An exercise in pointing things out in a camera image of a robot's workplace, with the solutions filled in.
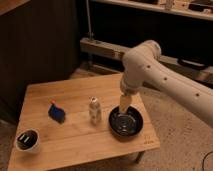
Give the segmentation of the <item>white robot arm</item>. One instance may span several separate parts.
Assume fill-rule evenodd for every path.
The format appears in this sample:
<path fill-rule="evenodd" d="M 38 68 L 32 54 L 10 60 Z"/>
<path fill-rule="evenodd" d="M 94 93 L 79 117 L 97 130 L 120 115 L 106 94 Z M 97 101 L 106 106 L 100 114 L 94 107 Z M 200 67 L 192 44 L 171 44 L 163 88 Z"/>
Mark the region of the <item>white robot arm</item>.
<path fill-rule="evenodd" d="M 121 91 L 135 95 L 147 82 L 213 128 L 213 89 L 165 67 L 158 61 L 160 56 L 161 47 L 153 40 L 144 41 L 126 51 L 122 58 L 124 73 L 120 81 Z"/>

